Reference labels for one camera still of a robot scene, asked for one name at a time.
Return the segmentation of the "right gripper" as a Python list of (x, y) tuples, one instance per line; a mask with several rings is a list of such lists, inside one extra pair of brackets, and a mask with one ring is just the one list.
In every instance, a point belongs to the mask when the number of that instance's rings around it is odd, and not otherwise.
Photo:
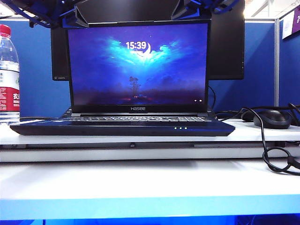
[(171, 20), (181, 19), (185, 16), (210, 19), (211, 12), (226, 13), (231, 11), (238, 2), (239, 0), (179, 0), (172, 12)]

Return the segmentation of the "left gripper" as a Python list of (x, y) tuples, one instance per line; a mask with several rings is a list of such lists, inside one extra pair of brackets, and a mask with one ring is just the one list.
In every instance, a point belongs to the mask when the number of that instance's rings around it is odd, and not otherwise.
[(88, 28), (89, 23), (80, 12), (76, 0), (2, 0), (16, 14), (30, 21), (30, 27)]

